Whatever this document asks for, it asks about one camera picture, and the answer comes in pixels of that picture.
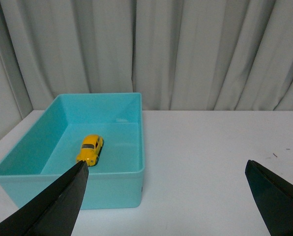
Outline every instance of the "yellow toy car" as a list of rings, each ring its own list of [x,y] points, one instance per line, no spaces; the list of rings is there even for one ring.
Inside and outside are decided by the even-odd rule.
[[[99,160],[99,154],[104,145],[104,140],[97,134],[86,136],[82,142],[81,151],[77,155],[77,162],[86,161],[88,166],[95,166]]]

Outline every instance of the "white curtain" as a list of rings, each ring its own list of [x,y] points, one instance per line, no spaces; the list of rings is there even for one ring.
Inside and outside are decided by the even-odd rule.
[[[34,109],[141,92],[145,110],[293,110],[293,0],[0,0]]]

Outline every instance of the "white tabletop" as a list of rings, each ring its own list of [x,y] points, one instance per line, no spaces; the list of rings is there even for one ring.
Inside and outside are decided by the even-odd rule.
[[[0,160],[42,114],[0,141]],[[144,111],[141,205],[81,210],[73,234],[269,236],[246,176],[256,160],[293,184],[293,112]],[[0,187],[0,222],[17,210]]]

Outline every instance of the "turquoise plastic bin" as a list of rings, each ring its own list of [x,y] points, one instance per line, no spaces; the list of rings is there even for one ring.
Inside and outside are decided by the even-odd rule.
[[[88,134],[104,146],[81,209],[137,207],[145,169],[139,93],[59,95],[0,162],[0,185],[22,207],[76,163]]]

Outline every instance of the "box floor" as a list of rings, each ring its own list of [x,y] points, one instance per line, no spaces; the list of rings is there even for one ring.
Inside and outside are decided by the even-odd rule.
[[[84,137],[104,139],[99,162],[92,173],[123,173],[139,169],[139,129],[136,123],[69,124],[49,157],[41,175],[63,174],[76,163]]]

